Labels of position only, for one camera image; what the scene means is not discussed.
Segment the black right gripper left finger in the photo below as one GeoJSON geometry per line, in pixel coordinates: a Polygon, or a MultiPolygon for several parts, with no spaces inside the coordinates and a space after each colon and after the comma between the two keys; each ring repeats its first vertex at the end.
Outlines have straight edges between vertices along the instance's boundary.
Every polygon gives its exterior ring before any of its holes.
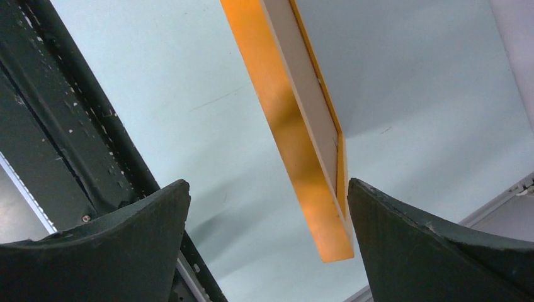
{"type": "Polygon", "coordinates": [[[1,245],[2,301],[167,301],[190,186],[150,196],[41,240],[1,245]]]}

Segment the orange wooden picture frame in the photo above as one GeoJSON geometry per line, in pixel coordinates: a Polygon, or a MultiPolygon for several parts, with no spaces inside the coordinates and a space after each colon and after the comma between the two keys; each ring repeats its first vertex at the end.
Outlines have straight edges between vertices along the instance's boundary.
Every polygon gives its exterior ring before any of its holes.
{"type": "Polygon", "coordinates": [[[341,123],[297,3],[292,1],[339,133],[341,184],[339,193],[334,194],[314,152],[262,2],[222,1],[222,8],[322,261],[351,259],[355,248],[347,202],[348,169],[341,123]]]}

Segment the colourful printed photo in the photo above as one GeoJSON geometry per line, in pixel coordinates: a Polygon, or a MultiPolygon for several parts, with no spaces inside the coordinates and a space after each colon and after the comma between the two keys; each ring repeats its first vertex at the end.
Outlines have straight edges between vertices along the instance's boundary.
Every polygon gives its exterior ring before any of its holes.
{"type": "Polygon", "coordinates": [[[263,1],[262,6],[324,177],[338,194],[339,133],[293,2],[263,1]]]}

